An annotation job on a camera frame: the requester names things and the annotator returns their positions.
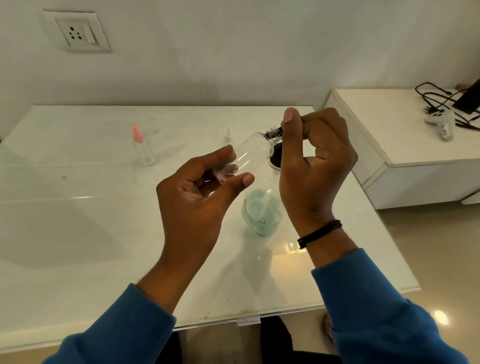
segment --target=black bottle cap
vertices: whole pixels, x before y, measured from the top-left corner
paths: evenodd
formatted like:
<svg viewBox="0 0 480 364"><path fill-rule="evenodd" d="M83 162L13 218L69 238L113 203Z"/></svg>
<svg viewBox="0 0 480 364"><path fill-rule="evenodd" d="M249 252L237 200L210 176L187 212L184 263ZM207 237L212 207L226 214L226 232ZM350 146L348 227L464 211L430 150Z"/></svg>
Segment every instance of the black bottle cap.
<svg viewBox="0 0 480 364"><path fill-rule="evenodd" d="M282 142L279 142L273 146L273 155L270 157L270 166L273 169L280 170L280 166L282 164L282 149Z"/></svg>

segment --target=white cabinet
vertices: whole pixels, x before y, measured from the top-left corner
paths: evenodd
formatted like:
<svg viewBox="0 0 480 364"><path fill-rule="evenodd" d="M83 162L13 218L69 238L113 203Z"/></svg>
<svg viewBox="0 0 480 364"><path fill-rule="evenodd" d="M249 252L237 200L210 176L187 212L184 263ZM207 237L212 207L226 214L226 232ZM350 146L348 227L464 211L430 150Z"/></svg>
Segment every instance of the white cabinet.
<svg viewBox="0 0 480 364"><path fill-rule="evenodd" d="M334 90L327 101L347 121L359 155L353 172L377 209L480 202L480 133L455 128L444 142L423 106L404 89Z"/></svg>

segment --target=black wristband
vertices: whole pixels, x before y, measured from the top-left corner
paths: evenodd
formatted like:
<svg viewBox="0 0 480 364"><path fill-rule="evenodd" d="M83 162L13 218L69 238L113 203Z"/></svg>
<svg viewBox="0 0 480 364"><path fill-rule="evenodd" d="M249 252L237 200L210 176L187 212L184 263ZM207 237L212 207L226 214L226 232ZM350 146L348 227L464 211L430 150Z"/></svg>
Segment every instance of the black wristband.
<svg viewBox="0 0 480 364"><path fill-rule="evenodd" d="M320 229L315 230L314 232L304 236L303 238L298 239L300 249L303 249L307 246L307 243L313 242L321 237L325 236L326 234L331 233L333 230L340 229L342 227L342 223L340 220L333 220L330 221L325 226L322 226Z"/></svg>

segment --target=tile floor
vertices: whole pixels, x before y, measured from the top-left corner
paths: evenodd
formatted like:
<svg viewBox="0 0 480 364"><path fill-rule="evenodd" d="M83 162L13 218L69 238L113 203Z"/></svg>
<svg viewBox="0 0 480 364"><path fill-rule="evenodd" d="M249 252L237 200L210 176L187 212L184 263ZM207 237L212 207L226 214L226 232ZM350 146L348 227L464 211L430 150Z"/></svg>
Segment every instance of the tile floor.
<svg viewBox="0 0 480 364"><path fill-rule="evenodd" d="M437 320L443 339L480 363L480 205L446 203L380 211L422 286L405 296ZM335 352L320 334L324 310L283 316L296 350ZM259 327L225 324L183 331L185 363L261 363ZM0 355L0 364L37 364L56 348Z"/></svg>

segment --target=blue sweater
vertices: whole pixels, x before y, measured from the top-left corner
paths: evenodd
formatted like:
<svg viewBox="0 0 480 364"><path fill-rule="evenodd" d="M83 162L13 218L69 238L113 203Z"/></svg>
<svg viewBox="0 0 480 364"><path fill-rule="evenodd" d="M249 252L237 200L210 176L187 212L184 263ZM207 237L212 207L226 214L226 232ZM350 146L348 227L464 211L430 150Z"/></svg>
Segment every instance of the blue sweater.
<svg viewBox="0 0 480 364"><path fill-rule="evenodd" d="M344 363L468 363L445 344L430 315L403 298L363 249L312 271ZM84 333L44 364L154 363L175 318L128 286Z"/></svg>

